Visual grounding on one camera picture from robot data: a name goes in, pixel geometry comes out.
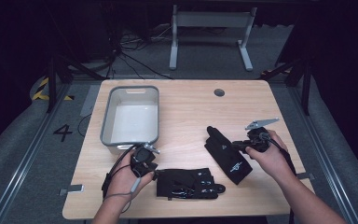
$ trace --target wire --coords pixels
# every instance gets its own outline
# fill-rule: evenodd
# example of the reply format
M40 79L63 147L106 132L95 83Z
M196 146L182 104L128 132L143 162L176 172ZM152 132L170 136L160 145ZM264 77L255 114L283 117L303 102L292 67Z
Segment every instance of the wire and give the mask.
M105 77L109 77L110 70L112 69L112 64L113 64L113 62L111 62L111 63L109 64L109 67L107 68L107 72L106 72L106 76L105 76Z
M292 159L290 158L290 154L284 148L282 148L274 139L270 138L269 134L267 134L267 136L268 137L266 138L266 140L269 141L270 143L272 143L273 145L275 145L275 147L277 147L280 150L280 152L286 159L287 164L289 165L290 169L292 170L293 174L296 175L296 167L293 164ZM290 208L289 224L292 224L292 223L295 223L295 213L293 212L293 209Z
M83 137L85 137L86 134L83 134L83 133L80 132L80 124L83 122L84 119L86 119L86 118L89 117L89 116L91 116L91 114L89 114L89 115L87 115L86 117L84 117L84 118L79 122L79 124L77 124L77 132L78 132L80 135L82 135Z
M150 37L150 39L152 41L151 43L157 43L157 42L162 41L162 40L171 40L171 39L163 36L170 29L171 29L171 26L166 28L159 35ZM121 46L121 48L123 50L126 50L126 51L141 50L141 49L144 49L145 47L147 47L147 46L149 46L151 44L150 42L144 42L143 39L139 38L137 35L134 35L135 37L131 38L132 35L134 35L134 34L124 34L121 37L121 39L123 39L124 37L127 38L127 40L120 42L120 46ZM124 45L132 44L132 43L136 43L136 46L134 48L124 47Z
M138 72L136 72L135 68L133 68L128 62L127 60L121 58L120 56L118 56L119 59L123 60L124 63L126 63L130 68L132 68L132 70L135 72L135 74L140 77L141 79L145 80L143 77L141 77L141 75L138 74Z
M102 65L96 66L96 67L91 67L91 68L89 68L89 70L91 70L93 72L100 72L100 71L104 70L106 67L109 67L110 64L112 64L111 61L104 63ZM69 70L71 71L72 74L75 74L75 75L84 74L84 72L77 70L77 69L69 68Z
M123 160L123 158L124 158L134 147L137 147L137 145L133 145L133 146L129 147L129 148L120 156L120 158L117 159L115 165L112 167L112 169L111 169L110 172L109 172L109 175L110 175L111 178L112 178L118 171L120 171L120 170L122 170L122 169L124 169L124 168L130 166L130 165L128 164L128 165L125 165L125 166L122 166L122 167L118 168L118 169L115 171L115 169L116 169L117 166L121 163L121 161ZM139 174L139 172L136 171L136 170L134 170L134 171L137 173L137 175L138 175L137 177L138 177L138 178L141 178L141 174ZM139 184L139 180L138 180L138 179L135 180L134 185L135 185L135 184ZM128 192L128 193L109 194L109 195L107 195L107 196L105 196L105 197L103 198L103 201L105 201L105 200L108 199L108 198L112 198L112 197L116 197L116 196L127 196L127 195L130 195L130 196L131 196L131 199L130 199L130 201L129 201L129 205L128 205L123 211L121 211L121 213L125 213L125 212L127 212L127 211L130 209L130 207L131 207L132 194L133 194L132 191L130 191L130 192Z
M159 72L156 72L155 70L153 70L151 67L149 67L149 66L147 66L146 64L144 64L144 63L141 63L141 62L139 62L138 60L136 60L136 59L134 59L134 58L132 58L130 55L128 55L128 54L126 54L126 53L124 53L124 52L121 52L124 56L126 56L126 57L128 57L128 58L130 58L130 59L132 59L132 60L134 60L134 61L136 61L137 63L139 63L139 64L141 64L141 65L143 65L145 68L147 68L147 69L149 69L150 71L152 71L153 73L155 73L155 74L157 74L157 75L159 75L159 76L162 76L162 77L166 77L166 78L169 78L169 79L173 79L173 78L171 78L171 77L168 77L168 76L165 76L165 75L162 75L161 73L159 73Z

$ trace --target table top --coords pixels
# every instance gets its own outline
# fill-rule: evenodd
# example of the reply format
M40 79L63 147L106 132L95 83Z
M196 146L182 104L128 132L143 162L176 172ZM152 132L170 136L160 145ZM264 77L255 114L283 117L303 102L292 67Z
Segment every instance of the table top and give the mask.
M72 185L84 191L69 193L62 210L68 219L93 218L102 204L101 185L117 153L100 140L109 92L116 86L153 85L159 90L159 138L154 146L158 169L199 169L208 167L226 192L215 200L183 200L156 197L152 181L132 201L123 218L223 217L288 214L290 207L276 182L258 163L244 155L253 171L237 186L232 183L205 149L208 126L217 128L230 141L247 139L244 127L255 119L280 121L274 130L287 145L298 173L305 172L293 139L269 84L263 80L106 80L102 83L87 134L76 165ZM214 90L225 95L218 97ZM313 191L308 179L302 182Z

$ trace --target gray plastic tub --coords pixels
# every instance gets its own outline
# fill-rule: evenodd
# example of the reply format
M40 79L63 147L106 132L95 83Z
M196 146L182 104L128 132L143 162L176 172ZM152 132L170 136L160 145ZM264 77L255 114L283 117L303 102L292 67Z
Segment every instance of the gray plastic tub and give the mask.
M101 130L108 147L125 149L158 140L159 92L154 86L115 87L109 93Z

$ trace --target black mechanical part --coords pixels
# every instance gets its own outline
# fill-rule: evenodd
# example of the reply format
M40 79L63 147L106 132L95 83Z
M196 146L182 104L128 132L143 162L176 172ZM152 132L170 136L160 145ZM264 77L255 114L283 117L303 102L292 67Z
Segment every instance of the black mechanical part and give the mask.
M252 147L259 152L265 152L269 149L269 132L263 128L252 129L248 132L249 140L244 141L234 141L232 142L232 147L236 150L246 153L247 147Z
M135 149L131 157L131 169L133 173L142 177L151 171L155 171L158 167L152 161L156 158L152 151L145 147L138 147Z

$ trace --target metal stand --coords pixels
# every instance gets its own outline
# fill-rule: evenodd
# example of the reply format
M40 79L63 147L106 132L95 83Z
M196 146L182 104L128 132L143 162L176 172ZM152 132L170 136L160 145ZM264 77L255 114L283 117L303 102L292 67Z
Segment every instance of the metal stand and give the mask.
M237 27L244 28L242 40L238 40L238 46L241 51L243 63L246 71L252 71L252 63L249 58L246 44L249 39L249 34L252 30L252 25L255 19L257 8L253 7L250 12L193 12L193 11L178 11L177 5L173 6L172 12L172 47L170 69L176 69L177 54L178 54L178 26L198 26L198 27Z

